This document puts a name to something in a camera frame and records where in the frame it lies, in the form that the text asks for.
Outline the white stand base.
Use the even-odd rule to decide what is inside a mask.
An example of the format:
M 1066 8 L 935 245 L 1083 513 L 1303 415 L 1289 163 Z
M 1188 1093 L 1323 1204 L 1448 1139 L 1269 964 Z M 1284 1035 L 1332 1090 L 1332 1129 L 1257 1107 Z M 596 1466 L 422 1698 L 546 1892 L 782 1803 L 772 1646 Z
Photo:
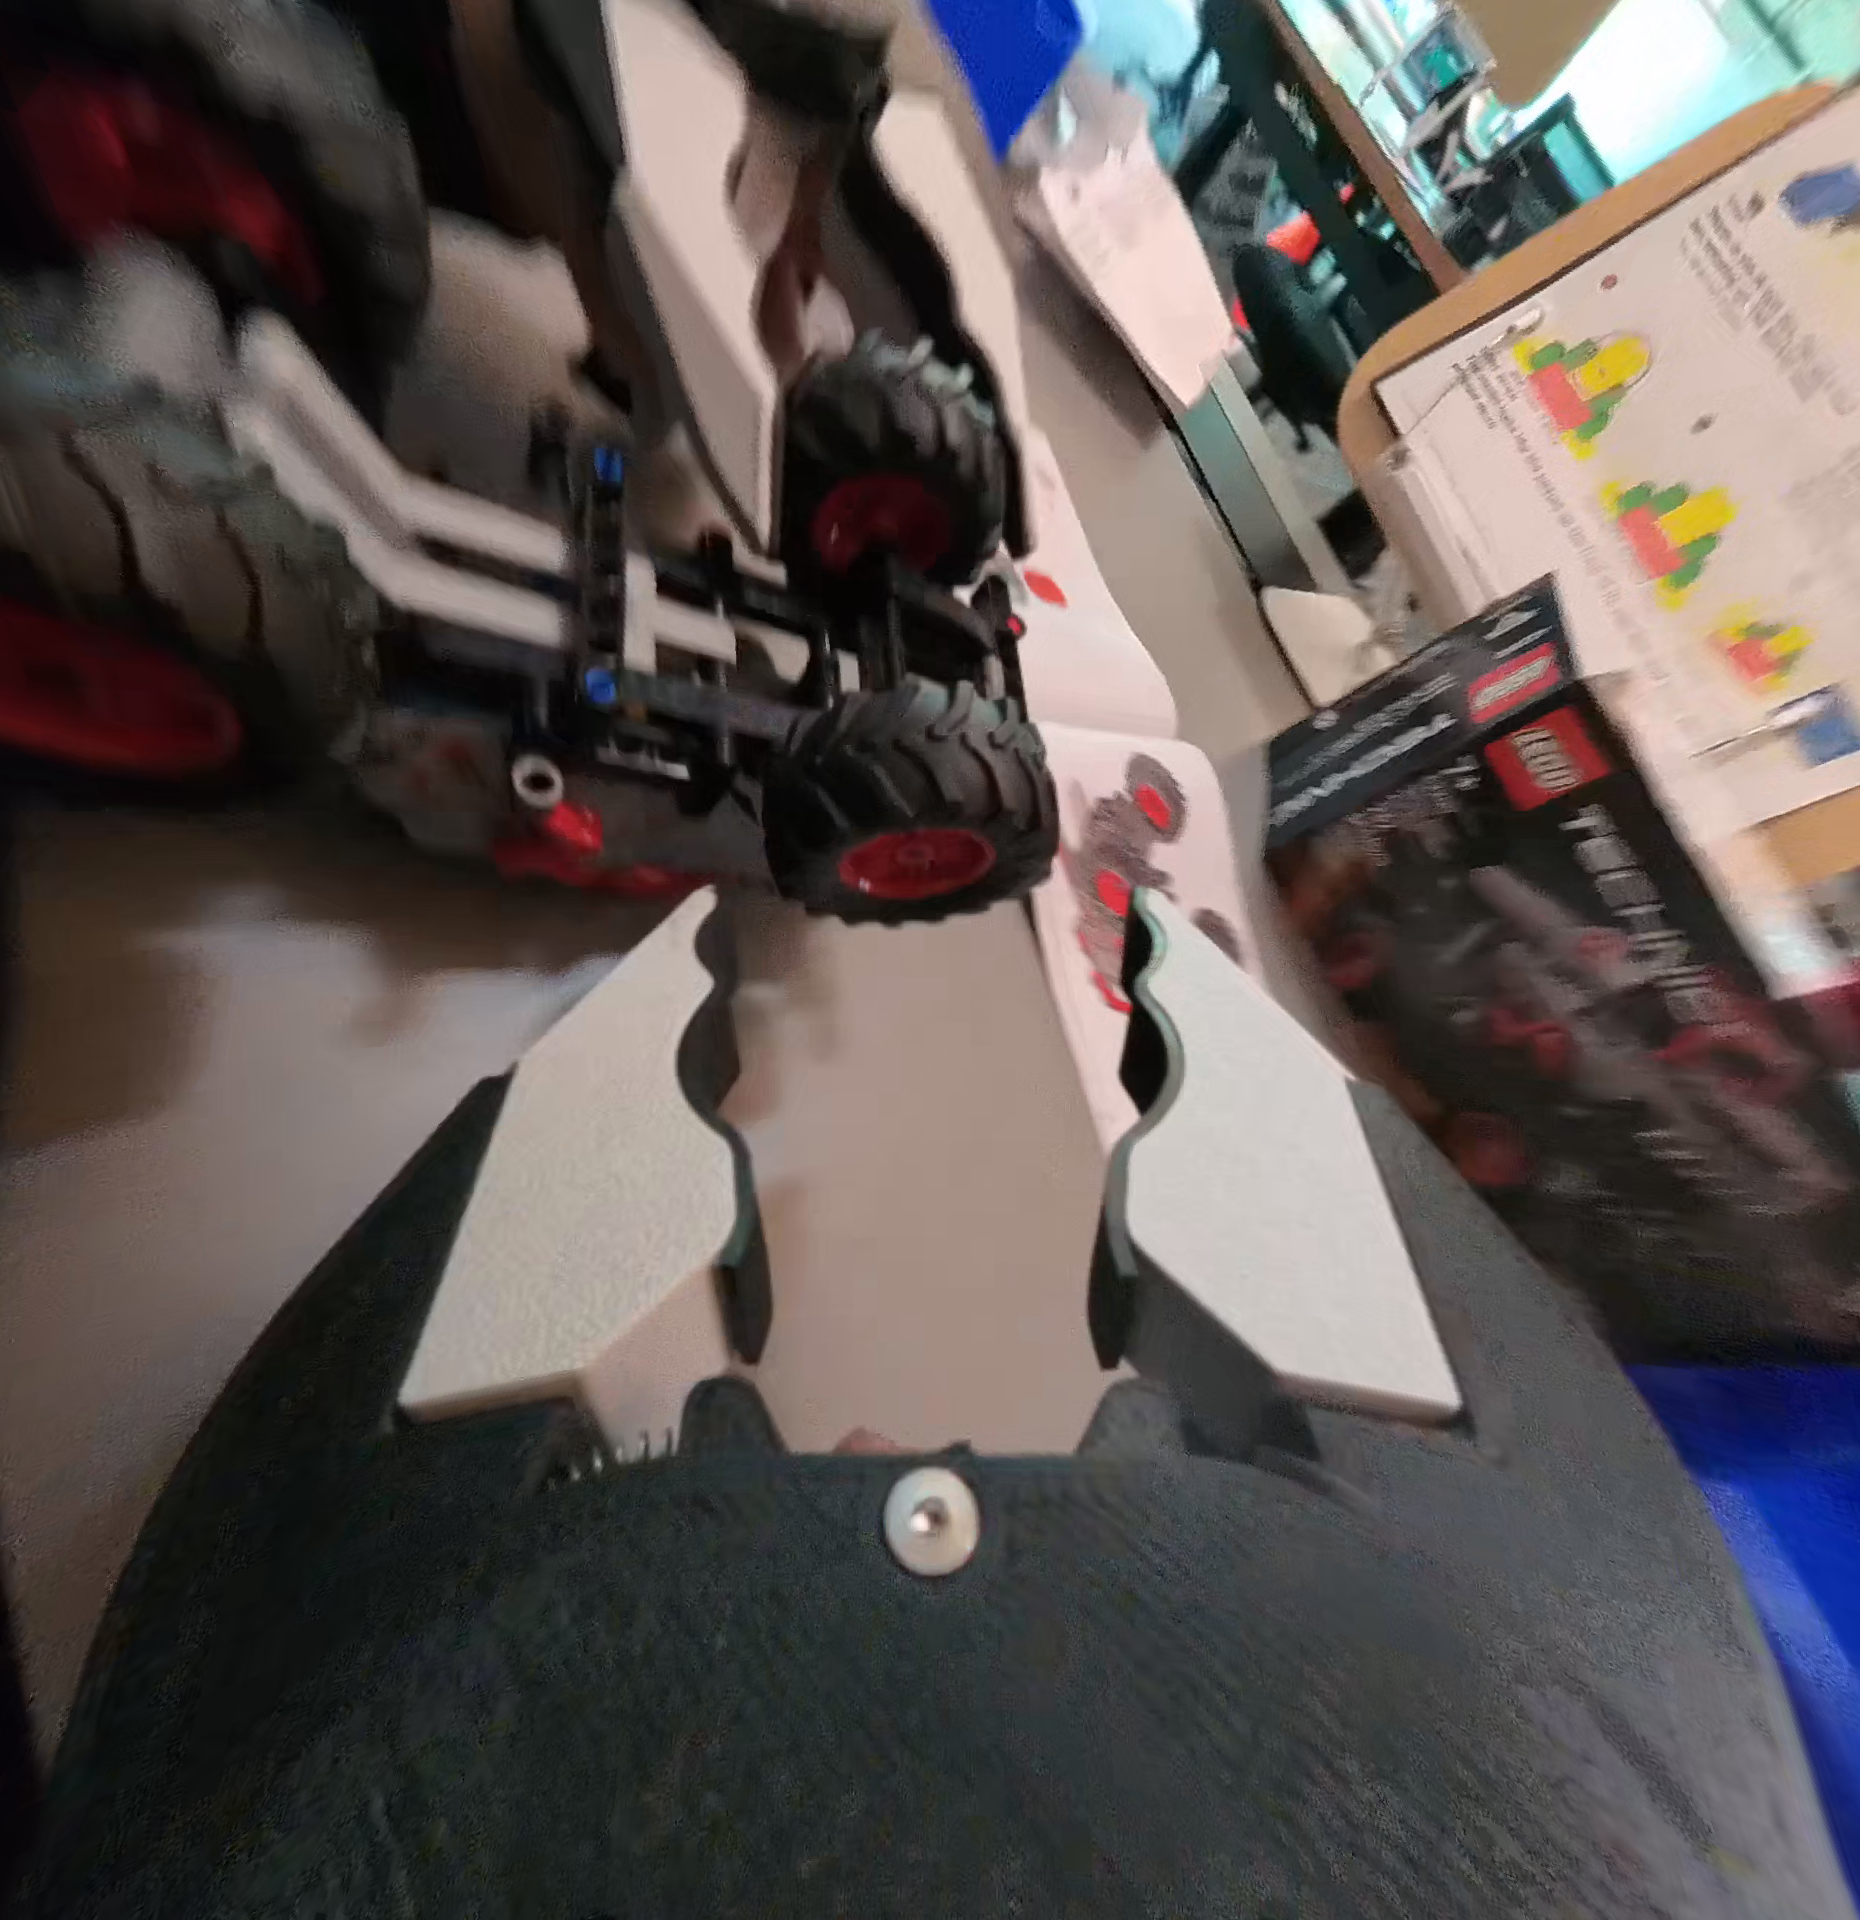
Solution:
M 1360 601 L 1315 589 L 1259 589 L 1259 607 L 1310 710 L 1336 707 L 1399 664 Z

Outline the black toy set box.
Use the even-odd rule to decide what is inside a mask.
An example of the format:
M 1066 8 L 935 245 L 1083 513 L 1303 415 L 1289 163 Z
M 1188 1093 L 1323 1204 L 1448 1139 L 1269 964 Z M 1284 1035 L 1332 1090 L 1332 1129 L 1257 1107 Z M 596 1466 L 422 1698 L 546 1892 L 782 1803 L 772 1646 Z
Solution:
M 1626 1358 L 1860 1361 L 1860 1110 L 1573 654 L 1550 578 L 1268 749 L 1365 1070 Z

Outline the grey desk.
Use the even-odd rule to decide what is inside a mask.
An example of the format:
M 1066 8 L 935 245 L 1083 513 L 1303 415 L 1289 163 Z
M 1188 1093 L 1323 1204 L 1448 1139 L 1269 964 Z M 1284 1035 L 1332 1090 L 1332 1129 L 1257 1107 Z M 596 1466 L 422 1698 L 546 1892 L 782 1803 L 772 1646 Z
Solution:
M 287 321 L 255 311 L 224 338 L 206 287 L 151 240 L 109 243 L 79 267 L 0 269 L 0 683 L 23 721 L 94 721 L 70 739 L 5 732 L 0 766 L 42 770 L 54 786 L 106 804 L 219 806 L 344 780 L 328 758 L 376 772 L 376 732 L 398 721 L 451 721 L 446 694 L 411 691 L 411 710 L 378 707 L 375 640 L 392 660 L 430 665 L 428 615 L 375 613 L 341 534 L 300 509 L 294 481 L 318 470 L 296 443 L 294 399 L 329 408 L 335 439 L 383 456 L 318 377 Z M 1106 1154 L 1091 1153 L 1081 1093 L 1042 1083 L 1024 1112 L 996 1093 L 1029 1069 L 1013 1040 L 1017 995 L 1036 993 L 1036 943 L 1023 906 L 986 887 L 921 909 L 982 905 L 991 951 L 964 951 L 958 930 L 922 923 L 862 933 L 873 962 L 931 940 L 899 987 L 899 1037 L 852 1070 L 859 1108 L 826 1112 L 826 1154 L 768 1185 L 753 1170 L 769 1250 L 775 1326 L 763 1357 L 699 1384 L 676 1452 L 616 1459 L 582 1410 L 518 1405 L 458 1420 L 411 1420 L 398 1389 L 438 1291 L 454 1227 L 474 1185 L 511 1072 L 485 1082 L 271 1326 L 233 1375 L 139 1539 L 111 1601 L 117 1659 L 95 1653 L 73 1730 L 103 1737 L 128 1714 L 157 1730 L 147 1694 L 170 1688 L 170 1719 L 236 1701 L 222 1669 L 247 1622 L 286 1635 L 272 1669 L 281 1696 L 308 1692 L 333 1720 L 359 1696 L 397 1686 L 394 1653 L 359 1646 L 480 1644 L 491 1593 L 554 1591 L 530 1603 L 534 1726 L 606 1737 L 626 1672 L 695 1692 L 705 1669 L 737 1669 L 738 1614 L 755 1633 L 794 1639 L 772 1657 L 799 1682 L 799 1657 L 827 1680 L 891 1662 L 916 1644 L 902 1628 L 862 1628 L 870 1607 L 826 1598 L 745 1601 L 748 1580 L 775 1593 L 812 1588 L 799 1542 L 829 1545 L 867 1587 L 973 1587 L 935 1573 L 943 1550 L 979 1537 L 991 1502 L 958 1457 L 922 1478 L 918 1505 L 962 1514 L 943 1539 L 902 1517 L 853 1524 L 788 1519 L 829 1475 L 819 1452 L 782 1454 L 765 1434 L 745 1475 L 772 1489 L 763 1523 L 703 1519 L 723 1443 L 697 1435 L 705 1413 L 796 1420 L 827 1437 L 850 1413 L 908 1430 L 909 1415 L 962 1410 L 971 1388 L 1007 1384 L 999 1342 L 1024 1336 L 1015 1388 L 1038 1401 L 1061 1378 L 1086 1396 L 1086 1313 L 1061 1277 L 1013 1279 L 996 1232 L 1019 1234 L 1026 1204 L 1042 1227 L 1061 1204 L 1102 1212 Z

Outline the open building instruction booklet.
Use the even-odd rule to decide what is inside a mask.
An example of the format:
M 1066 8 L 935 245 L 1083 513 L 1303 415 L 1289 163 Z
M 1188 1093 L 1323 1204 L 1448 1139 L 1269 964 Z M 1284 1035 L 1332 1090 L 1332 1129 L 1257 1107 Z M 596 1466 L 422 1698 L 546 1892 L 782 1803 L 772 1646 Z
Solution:
M 1008 567 L 1024 701 L 1059 798 L 1059 855 L 1030 912 L 1046 987 L 1108 1151 L 1136 1117 L 1119 1079 L 1121 956 L 1136 891 L 1160 891 L 1259 978 L 1223 788 L 1181 739 L 1175 694 L 1091 551 L 1052 448 L 1023 439 L 1033 548 Z

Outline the wooden board with printed sheet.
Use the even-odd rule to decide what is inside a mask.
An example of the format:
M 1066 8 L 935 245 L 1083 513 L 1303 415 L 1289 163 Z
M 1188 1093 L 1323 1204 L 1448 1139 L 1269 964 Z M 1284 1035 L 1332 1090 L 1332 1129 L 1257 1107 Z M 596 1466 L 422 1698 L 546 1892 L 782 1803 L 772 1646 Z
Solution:
M 1542 578 L 1768 983 L 1860 872 L 1860 83 L 1734 116 L 1399 324 L 1338 445 L 1451 629 Z

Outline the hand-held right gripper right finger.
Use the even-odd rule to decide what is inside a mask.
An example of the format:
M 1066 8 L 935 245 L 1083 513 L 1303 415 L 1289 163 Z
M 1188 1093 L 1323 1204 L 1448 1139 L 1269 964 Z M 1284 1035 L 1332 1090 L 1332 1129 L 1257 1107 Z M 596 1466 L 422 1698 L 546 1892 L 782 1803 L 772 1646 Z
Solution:
M 1135 894 L 1086 1322 L 1198 1444 L 1294 1410 L 1445 1426 L 1465 1396 L 1338 1060 L 1160 891 Z

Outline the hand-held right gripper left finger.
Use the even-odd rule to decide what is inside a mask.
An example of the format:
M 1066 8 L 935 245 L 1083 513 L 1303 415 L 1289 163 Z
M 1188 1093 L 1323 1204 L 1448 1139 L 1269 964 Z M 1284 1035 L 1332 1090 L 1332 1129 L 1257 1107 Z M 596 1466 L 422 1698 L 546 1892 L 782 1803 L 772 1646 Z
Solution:
M 518 1061 L 398 1389 L 411 1420 L 582 1410 L 616 1459 L 676 1452 L 692 1392 L 775 1326 L 735 940 L 692 894 Z

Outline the white printed paper bag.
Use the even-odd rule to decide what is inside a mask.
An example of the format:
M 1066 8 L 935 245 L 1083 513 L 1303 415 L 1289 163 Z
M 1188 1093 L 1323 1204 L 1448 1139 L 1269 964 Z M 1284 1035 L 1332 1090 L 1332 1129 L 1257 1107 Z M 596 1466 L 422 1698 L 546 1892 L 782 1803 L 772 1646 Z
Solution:
M 1228 372 L 1237 331 L 1146 104 L 1073 68 L 1017 135 L 1008 167 L 1017 223 L 1163 408 L 1186 415 Z

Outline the grey flat tray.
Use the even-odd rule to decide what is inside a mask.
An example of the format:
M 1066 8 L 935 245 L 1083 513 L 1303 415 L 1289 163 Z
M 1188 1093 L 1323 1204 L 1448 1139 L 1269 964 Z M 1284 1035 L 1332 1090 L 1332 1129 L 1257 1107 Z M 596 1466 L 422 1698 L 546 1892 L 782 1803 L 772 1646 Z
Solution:
M 1218 518 L 1254 589 L 1353 597 L 1349 574 L 1318 511 L 1279 452 L 1248 384 L 1254 363 L 1237 351 L 1211 372 L 1175 431 L 1192 478 Z

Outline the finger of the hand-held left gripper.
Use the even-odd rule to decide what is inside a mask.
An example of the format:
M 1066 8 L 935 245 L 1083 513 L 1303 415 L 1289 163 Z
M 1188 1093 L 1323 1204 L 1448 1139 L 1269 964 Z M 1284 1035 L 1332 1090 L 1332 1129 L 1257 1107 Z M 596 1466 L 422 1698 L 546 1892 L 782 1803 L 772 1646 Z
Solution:
M 782 384 L 755 324 L 758 252 L 727 189 L 745 76 L 689 5 L 603 2 L 602 24 L 623 143 L 616 223 L 665 414 L 730 518 L 775 519 Z
M 1005 542 L 1036 548 L 1033 423 L 1013 265 L 937 92 L 889 89 L 857 142 L 857 240 L 901 297 L 902 338 L 971 377 L 1005 445 Z

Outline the toy monster truck red wheels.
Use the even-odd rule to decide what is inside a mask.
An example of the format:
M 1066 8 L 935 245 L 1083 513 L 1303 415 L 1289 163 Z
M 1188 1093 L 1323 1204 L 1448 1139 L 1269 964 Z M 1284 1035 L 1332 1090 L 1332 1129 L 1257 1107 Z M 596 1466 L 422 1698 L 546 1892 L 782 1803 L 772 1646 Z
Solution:
M 0 269 L 149 240 L 226 341 L 289 324 L 383 456 L 294 399 L 289 497 L 375 613 L 428 615 L 418 679 L 371 641 L 376 705 L 454 713 L 333 758 L 417 842 L 660 899 L 763 877 L 845 925 L 1024 899 L 1061 833 L 1005 445 L 857 237 L 889 31 L 689 6 L 751 90 L 775 519 L 727 516 L 663 408 L 602 5 L 0 5 Z

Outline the blue plastic container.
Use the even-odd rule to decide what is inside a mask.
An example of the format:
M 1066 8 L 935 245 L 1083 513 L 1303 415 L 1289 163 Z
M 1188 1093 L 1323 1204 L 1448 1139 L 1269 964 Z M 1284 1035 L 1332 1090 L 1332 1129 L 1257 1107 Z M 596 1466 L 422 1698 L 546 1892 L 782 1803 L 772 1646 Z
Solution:
M 1860 1365 L 1630 1378 L 1734 1550 L 1860 1912 Z

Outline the blue plastic parts bin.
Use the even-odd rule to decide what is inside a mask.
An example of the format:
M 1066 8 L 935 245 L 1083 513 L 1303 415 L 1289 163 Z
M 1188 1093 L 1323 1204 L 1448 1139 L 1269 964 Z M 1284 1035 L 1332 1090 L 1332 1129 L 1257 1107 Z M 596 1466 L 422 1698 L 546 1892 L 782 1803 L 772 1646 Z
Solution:
M 1083 40 L 1079 2 L 926 2 L 996 161 L 1061 80 Z

